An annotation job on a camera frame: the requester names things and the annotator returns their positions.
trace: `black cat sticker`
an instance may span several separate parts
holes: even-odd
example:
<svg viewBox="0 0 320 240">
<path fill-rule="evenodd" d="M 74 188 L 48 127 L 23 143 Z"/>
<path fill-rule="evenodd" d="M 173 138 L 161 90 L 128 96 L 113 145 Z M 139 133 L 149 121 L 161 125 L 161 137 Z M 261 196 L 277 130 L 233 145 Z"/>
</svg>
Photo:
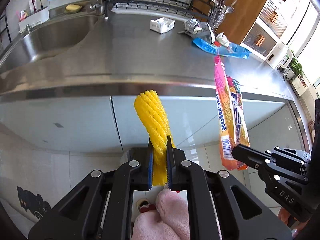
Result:
<svg viewBox="0 0 320 240">
<path fill-rule="evenodd" d="M 44 214 L 51 209 L 49 203 L 47 201 L 43 201 L 40 194 L 35 195 L 18 186 L 17 190 L 21 207 L 23 207 L 26 212 L 30 210 L 36 218 L 41 219 Z"/>
</svg>

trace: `yellow foam fruit sleeve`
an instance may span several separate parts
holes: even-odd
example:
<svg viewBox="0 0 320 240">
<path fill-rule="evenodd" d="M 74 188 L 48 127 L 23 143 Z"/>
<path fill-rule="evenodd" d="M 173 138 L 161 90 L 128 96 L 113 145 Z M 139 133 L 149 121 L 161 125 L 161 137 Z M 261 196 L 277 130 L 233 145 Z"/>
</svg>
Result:
<svg viewBox="0 0 320 240">
<path fill-rule="evenodd" d="M 162 103 L 153 90 L 141 93 L 134 101 L 134 108 L 142 124 L 147 129 L 153 146 L 152 185 L 164 186 L 167 182 L 167 136 L 172 135 L 167 114 Z"/>
</svg>

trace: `pink pants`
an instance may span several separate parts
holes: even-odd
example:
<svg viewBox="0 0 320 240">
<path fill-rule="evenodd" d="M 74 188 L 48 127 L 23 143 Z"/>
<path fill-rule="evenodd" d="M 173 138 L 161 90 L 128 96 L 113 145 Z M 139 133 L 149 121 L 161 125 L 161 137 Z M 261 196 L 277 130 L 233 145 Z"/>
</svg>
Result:
<svg viewBox="0 0 320 240">
<path fill-rule="evenodd" d="M 164 189 L 156 207 L 137 217 L 131 240 L 190 240 L 188 204 L 178 193 Z"/>
</svg>

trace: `green plant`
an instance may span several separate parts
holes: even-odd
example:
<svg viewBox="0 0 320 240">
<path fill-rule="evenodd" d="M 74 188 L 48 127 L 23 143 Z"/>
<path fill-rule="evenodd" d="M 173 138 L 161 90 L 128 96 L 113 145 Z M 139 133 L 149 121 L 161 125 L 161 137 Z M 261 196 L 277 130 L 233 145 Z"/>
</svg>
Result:
<svg viewBox="0 0 320 240">
<path fill-rule="evenodd" d="M 293 54 L 293 59 L 289 63 L 289 67 L 292 69 L 296 76 L 301 75 L 303 77 L 302 65 L 298 62 L 296 56 Z"/>
</svg>

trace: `stainless steel sink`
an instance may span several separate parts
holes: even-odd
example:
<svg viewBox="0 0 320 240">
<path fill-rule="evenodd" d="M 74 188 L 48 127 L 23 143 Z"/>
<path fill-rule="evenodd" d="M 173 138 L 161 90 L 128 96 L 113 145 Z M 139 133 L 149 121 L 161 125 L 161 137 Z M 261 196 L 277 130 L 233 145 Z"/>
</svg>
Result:
<svg viewBox="0 0 320 240">
<path fill-rule="evenodd" d="M 97 20 L 97 16 L 88 14 L 64 16 L 22 34 L 0 58 L 0 73 L 60 54 L 79 43 Z"/>
</svg>

